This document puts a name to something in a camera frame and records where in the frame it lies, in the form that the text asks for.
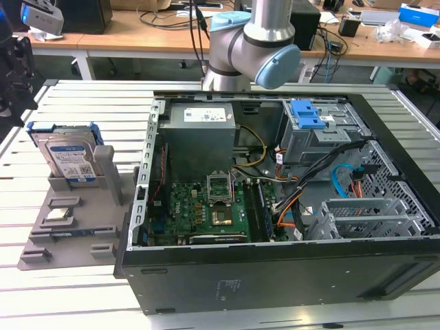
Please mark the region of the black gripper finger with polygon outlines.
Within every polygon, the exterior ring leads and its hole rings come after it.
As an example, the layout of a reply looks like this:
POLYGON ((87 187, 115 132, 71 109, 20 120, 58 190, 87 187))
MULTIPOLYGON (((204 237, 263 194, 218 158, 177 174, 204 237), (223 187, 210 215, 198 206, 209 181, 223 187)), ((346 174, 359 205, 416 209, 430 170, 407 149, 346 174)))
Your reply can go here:
POLYGON ((1 41, 1 125, 23 127, 22 113, 38 105, 32 96, 35 76, 31 42, 25 36, 1 41))

